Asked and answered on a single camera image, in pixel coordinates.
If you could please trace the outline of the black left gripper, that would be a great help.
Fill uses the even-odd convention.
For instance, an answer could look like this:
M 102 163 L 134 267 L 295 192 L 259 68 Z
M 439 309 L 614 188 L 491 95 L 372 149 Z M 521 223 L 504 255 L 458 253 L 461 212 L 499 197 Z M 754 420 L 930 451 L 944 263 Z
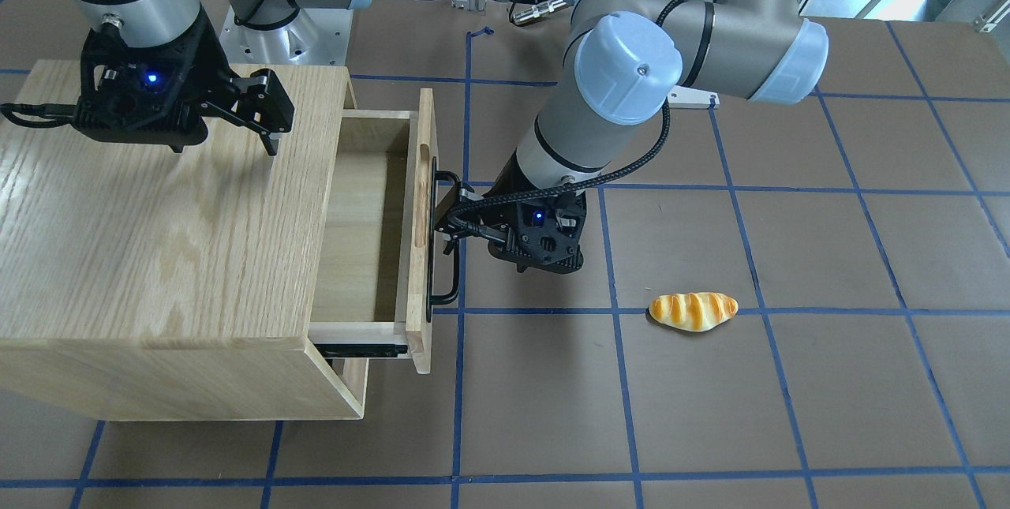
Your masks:
M 490 241 L 489 253 L 527 268 L 552 273 L 580 271 L 584 257 L 580 238 L 587 217 L 584 193 L 563 193 L 473 209 L 483 200 L 469 183 L 454 183 L 434 211 L 434 235 L 443 239 L 443 254 L 452 254 L 462 239 L 476 237 L 482 223 L 504 234 Z

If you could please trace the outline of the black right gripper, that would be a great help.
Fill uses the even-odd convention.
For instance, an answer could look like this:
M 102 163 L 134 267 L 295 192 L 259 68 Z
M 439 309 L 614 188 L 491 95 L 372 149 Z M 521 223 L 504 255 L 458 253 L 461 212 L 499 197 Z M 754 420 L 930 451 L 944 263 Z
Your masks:
M 80 98 L 71 125 L 98 142 L 187 144 L 207 139 L 204 117 L 223 118 L 259 136 L 276 156 L 296 107 L 271 69 L 239 77 L 212 24 L 195 21 L 178 38 L 129 47 L 119 28 L 91 30 L 80 53 Z

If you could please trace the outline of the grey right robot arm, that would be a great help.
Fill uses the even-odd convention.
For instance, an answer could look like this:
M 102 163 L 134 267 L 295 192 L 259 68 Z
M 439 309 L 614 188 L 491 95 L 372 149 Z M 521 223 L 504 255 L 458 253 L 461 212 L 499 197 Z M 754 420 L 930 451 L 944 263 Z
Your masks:
M 71 125 L 103 143 L 152 144 L 181 152 L 205 142 L 206 118 L 252 131 L 267 155 L 292 131 L 296 107 L 274 65 L 319 58 L 324 38 L 310 9 L 364 9 L 372 0 L 230 0 L 243 50 L 262 64 L 230 66 L 201 0 L 74 0 L 90 30 L 80 52 L 72 105 L 4 103 L 21 127 Z

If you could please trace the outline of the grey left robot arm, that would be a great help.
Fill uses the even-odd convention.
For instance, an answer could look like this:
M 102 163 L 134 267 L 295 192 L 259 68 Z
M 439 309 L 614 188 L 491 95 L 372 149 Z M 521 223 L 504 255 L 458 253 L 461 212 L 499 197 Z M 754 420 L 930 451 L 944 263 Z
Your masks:
M 432 227 L 454 253 L 556 273 L 583 264 L 585 190 L 638 170 L 670 132 L 677 86 L 794 105 L 821 77 L 829 35 L 800 0 L 567 0 L 562 73 L 494 185 L 454 182 Z

